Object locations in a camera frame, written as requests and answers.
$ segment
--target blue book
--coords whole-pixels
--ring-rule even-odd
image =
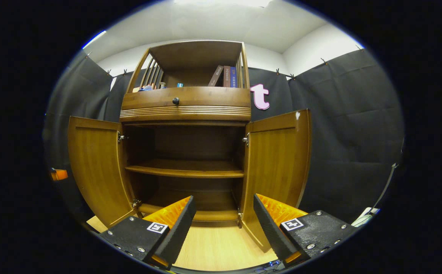
[[[231,87],[237,88],[238,87],[238,78],[237,78],[237,74],[236,74],[236,67],[231,67],[230,76],[231,76]]]

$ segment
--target black curtain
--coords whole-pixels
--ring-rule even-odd
[[[400,159],[404,122],[392,83],[366,50],[288,80],[294,109],[312,113],[312,154],[300,209],[353,222]]]
[[[256,108],[253,102],[253,92],[251,92],[251,119],[252,121],[262,120],[268,117],[284,114],[292,111],[292,98],[287,83],[287,78],[283,74],[277,75],[276,72],[248,68],[250,86],[262,84],[263,88],[268,90],[265,95],[265,102],[270,103],[266,110]]]
[[[138,73],[134,87],[140,86],[145,71],[146,69],[142,69]],[[120,122],[121,104],[132,75],[133,72],[128,72],[116,76],[116,82],[114,82],[113,88],[111,88],[111,92],[108,96],[104,120],[116,123]]]
[[[64,203],[85,222],[94,214],[75,183],[68,159],[67,130],[70,116],[104,120],[112,76],[80,51],[68,64],[49,99],[45,114],[45,160],[49,168],[67,170],[68,178],[53,182]]]

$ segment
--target bookshelf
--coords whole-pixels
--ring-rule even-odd
[[[222,81],[209,86],[220,65],[237,68],[237,87],[223,87]],[[140,90],[159,81],[167,88]],[[119,123],[70,117],[70,164],[98,219],[109,228],[192,195],[195,221],[235,220],[268,251],[253,195],[299,206],[308,175],[311,115],[299,110],[251,122],[249,88],[242,42],[148,48],[125,90]]]

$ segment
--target cabinet door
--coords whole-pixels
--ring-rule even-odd
[[[86,203],[108,228],[134,214],[125,176],[120,123],[70,117],[68,152],[74,179]]]
[[[246,133],[241,223],[267,252],[271,247],[253,210],[253,195],[299,206],[311,154],[311,114],[299,110],[249,123]]]

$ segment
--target ceiling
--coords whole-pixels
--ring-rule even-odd
[[[243,41],[283,53],[326,23],[283,0],[272,0],[264,8],[240,5],[233,0],[164,0],[112,25],[84,50],[91,52],[90,57],[99,62],[150,43],[210,39]]]

